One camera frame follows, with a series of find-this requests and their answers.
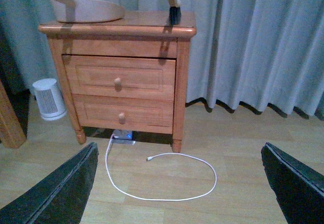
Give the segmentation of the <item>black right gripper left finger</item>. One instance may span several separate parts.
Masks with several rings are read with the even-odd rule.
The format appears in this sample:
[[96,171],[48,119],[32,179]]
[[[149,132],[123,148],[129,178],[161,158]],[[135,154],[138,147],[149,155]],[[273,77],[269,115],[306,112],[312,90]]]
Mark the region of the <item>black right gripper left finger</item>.
[[98,164],[90,143],[1,209],[1,223],[80,223]]

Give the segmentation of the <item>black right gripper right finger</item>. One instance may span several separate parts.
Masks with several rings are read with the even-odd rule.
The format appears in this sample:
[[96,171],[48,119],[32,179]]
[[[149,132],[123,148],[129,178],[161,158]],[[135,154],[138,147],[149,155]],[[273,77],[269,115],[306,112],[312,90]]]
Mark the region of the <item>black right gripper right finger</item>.
[[261,155],[287,223],[323,223],[323,175],[271,143]]

